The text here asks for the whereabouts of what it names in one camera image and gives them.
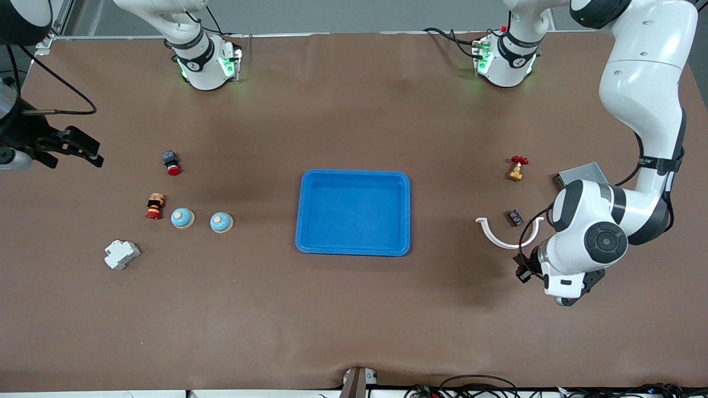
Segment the white curved pipe clamp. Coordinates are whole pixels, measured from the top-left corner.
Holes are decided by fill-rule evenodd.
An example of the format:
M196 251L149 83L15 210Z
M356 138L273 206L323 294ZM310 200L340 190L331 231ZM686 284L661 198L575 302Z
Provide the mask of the white curved pipe clamp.
M536 239L539 233L540 225L544 220L544 217L536 217L536 219L533 220L533 225L531 227L529 238L525 241L522 241L521 243L516 244L508 244L498 239L498 237L496 237L496 235L493 234L493 232L491 231L491 227L489 227L487 218L479 217L475 219L475 222L481 226L481 229L485 234L486 239L488 239L488 241L494 244L495 246L502 249L518 250L520 248L524 248L530 245Z

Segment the grey metal box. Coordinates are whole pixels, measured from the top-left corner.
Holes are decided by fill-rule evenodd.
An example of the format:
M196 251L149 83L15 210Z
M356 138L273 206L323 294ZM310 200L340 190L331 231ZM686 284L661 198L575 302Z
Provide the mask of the grey metal box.
M559 186L559 189L564 188L576 180L592 181L605 185L609 184L609 181L607 181L607 178L597 162L590 162L572 169L560 171L556 174L556 176L554 176L554 181L557 186Z

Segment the white circuit breaker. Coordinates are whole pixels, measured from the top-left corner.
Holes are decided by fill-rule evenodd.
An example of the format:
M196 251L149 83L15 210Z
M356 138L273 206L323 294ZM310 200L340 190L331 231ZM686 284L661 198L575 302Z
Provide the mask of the white circuit breaker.
M122 270L132 259L141 254L139 248L132 242L116 239L105 248L104 262L113 270Z

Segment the brown table cover mat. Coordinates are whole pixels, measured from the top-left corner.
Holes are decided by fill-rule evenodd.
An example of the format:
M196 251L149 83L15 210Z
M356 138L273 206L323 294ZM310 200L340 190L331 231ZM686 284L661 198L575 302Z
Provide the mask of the brown table cover mat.
M547 35L514 89L425 34L243 44L240 81L213 92L184 83L161 40L58 40L42 57L98 107L50 123L96 138L105 163L0 173L0 391L309 390L355 366L399 385L708 385L708 111L689 68L673 229L563 308L475 219L511 242L505 212L541 211L557 172L596 161L615 183L634 169L634 134L597 93L610 37ZM515 155L529 159L519 182ZM409 252L299 251L311 169L407 174ZM187 229L170 222L179 207ZM212 231L217 212L230 231ZM104 262L116 239L141 252L122 270Z

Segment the blue plastic tray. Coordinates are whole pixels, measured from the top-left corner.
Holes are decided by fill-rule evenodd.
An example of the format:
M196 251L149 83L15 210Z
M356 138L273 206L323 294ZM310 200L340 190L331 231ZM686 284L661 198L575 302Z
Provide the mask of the blue plastic tray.
M294 244L308 254L406 255L411 202L399 171L311 169L301 178Z

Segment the red yellow push button switch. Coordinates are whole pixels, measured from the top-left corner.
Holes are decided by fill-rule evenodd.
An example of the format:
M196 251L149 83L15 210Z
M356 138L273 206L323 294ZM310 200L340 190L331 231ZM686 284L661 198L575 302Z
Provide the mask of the red yellow push button switch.
M162 211L166 204L166 197L160 192L153 192L147 202L146 218L158 220L162 218Z

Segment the aluminium frame profile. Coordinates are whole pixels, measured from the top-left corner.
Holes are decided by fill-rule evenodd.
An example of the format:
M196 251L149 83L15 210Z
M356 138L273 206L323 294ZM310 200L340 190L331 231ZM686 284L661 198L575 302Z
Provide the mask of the aluminium frame profile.
M35 46L36 50L48 49L56 38L66 34L71 35L71 19L76 0L49 0L49 2L51 4L50 33Z

